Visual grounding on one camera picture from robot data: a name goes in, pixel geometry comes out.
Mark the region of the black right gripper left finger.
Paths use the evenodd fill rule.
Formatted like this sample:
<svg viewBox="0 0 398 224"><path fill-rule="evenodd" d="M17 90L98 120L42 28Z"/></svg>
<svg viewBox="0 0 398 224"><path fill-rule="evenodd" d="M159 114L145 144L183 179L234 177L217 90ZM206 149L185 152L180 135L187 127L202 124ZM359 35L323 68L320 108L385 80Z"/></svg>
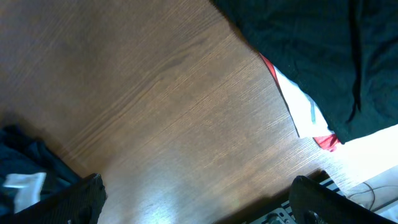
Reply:
<svg viewBox="0 0 398 224"><path fill-rule="evenodd" d="M97 224L106 201L99 174L91 174L69 188L13 215L2 224Z"/></svg>

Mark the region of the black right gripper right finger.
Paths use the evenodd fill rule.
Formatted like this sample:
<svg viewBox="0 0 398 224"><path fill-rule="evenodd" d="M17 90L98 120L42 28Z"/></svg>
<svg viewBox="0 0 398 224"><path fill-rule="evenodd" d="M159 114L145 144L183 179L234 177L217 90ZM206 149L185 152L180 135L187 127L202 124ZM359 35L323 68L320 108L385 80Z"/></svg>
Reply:
<svg viewBox="0 0 398 224"><path fill-rule="evenodd" d="M292 182L289 203L297 223L394 223L302 175Z"/></svg>

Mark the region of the dark blue shorts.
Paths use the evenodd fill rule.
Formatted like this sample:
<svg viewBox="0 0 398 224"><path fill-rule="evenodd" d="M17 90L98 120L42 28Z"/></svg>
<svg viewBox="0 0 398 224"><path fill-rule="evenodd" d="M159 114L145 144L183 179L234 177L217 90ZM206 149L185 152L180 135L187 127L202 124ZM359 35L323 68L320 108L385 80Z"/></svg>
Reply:
<svg viewBox="0 0 398 224"><path fill-rule="evenodd" d="M17 188L5 187L9 174L34 175L44 173L45 179L38 198L28 201L28 206L45 200L69 186L79 182L81 177L69 168L58 156L48 149L40 138L32 138L18 126L1 129L1 216L15 212Z"/></svg>

